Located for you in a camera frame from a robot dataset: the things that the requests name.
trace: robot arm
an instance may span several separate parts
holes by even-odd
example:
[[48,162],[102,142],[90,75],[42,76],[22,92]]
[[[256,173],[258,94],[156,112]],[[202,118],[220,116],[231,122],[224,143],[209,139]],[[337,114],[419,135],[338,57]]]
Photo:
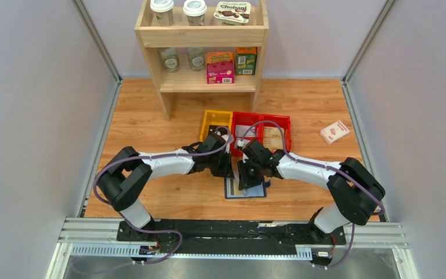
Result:
[[[108,168],[99,178],[98,187],[116,211],[133,225],[144,227],[151,221],[151,216],[138,198],[150,179],[171,174],[191,174],[204,169],[210,169],[216,177],[233,177],[229,145],[214,154],[194,156],[220,148],[226,138],[226,135],[221,137],[210,134],[204,142],[196,142],[166,153],[137,153],[133,147],[126,147],[109,164],[134,156],[142,156],[143,159]],[[353,158],[347,158],[344,162],[322,162],[292,153],[290,158],[280,149],[272,153],[256,140],[248,142],[242,151],[245,159],[237,163],[240,189],[260,185],[264,182],[264,177],[277,177],[315,184],[331,192],[334,204],[319,209],[310,220],[318,237],[348,223],[365,225],[376,208],[371,198],[360,189],[352,187],[349,181],[334,170],[348,173],[379,201],[385,195],[382,186]],[[124,171],[131,173],[126,177],[123,175]]]
[[138,153],[131,147],[123,148],[107,165],[119,160],[141,156],[146,159],[132,160],[110,167],[98,180],[98,187],[105,194],[114,210],[121,213],[136,227],[142,228],[151,216],[139,201],[146,183],[154,178],[172,174],[191,174],[210,169],[213,176],[232,177],[229,145],[226,149],[207,156],[191,156],[220,148],[228,136],[210,134],[204,142],[196,142],[172,152]]
[[352,187],[349,181],[334,170],[347,173],[379,201],[385,196],[384,188],[354,158],[347,158],[344,162],[322,162],[290,153],[292,159],[281,149],[272,153],[256,140],[247,143],[242,152],[248,159],[237,163],[239,188],[259,185],[266,176],[300,180],[331,192],[334,204],[319,209],[310,220],[315,229],[312,233],[316,233],[317,237],[329,234],[348,223],[363,226],[376,209],[376,204],[371,198],[357,187]]

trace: glass jar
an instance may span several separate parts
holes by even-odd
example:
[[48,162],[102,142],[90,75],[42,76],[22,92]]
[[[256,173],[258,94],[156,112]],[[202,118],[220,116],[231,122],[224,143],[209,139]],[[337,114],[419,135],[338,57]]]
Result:
[[163,67],[167,72],[175,73],[180,69],[177,48],[161,48],[160,54]]
[[189,58],[189,65],[193,71],[201,71],[205,67],[206,54],[204,48],[188,48],[187,56]]

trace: wooden floor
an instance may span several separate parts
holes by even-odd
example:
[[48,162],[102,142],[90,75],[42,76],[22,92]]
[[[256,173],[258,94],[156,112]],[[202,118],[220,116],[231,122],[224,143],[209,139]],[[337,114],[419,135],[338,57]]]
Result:
[[[198,141],[205,109],[246,111],[248,94],[176,94],[172,120],[166,121],[150,80],[124,80],[100,167],[123,147],[166,152]],[[289,115],[292,151],[327,161],[361,159],[346,102],[338,80],[264,80],[258,113]],[[343,121],[352,133],[327,145],[319,131]],[[273,179],[266,198],[224,198],[223,178],[209,170],[150,181],[140,199],[155,218],[309,220],[333,199],[327,190],[299,181]],[[85,217],[118,217],[108,205],[91,196]]]

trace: chobani yogurt container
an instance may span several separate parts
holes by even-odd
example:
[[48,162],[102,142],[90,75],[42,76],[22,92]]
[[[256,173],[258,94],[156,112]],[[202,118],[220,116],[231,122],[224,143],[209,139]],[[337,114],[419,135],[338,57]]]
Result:
[[154,11],[160,26],[174,25],[174,0],[151,0],[149,6]]
[[207,6],[204,0],[186,0],[184,3],[184,14],[190,26],[203,26]]
[[214,11],[218,25],[244,25],[249,22],[250,3],[220,2]]

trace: black mounting plate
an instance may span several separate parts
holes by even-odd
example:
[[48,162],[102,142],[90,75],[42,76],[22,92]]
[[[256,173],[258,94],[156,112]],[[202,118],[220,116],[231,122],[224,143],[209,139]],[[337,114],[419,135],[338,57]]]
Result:
[[[150,222],[147,230],[178,230],[183,235],[177,253],[233,254],[233,255],[295,255],[296,244],[332,245],[330,235],[317,243],[308,235],[308,224],[259,226],[272,221],[181,220],[161,219]],[[346,244],[342,227],[331,235],[337,245]],[[141,234],[122,221],[117,231],[118,241],[158,240],[161,252],[173,250],[178,242],[176,234]]]

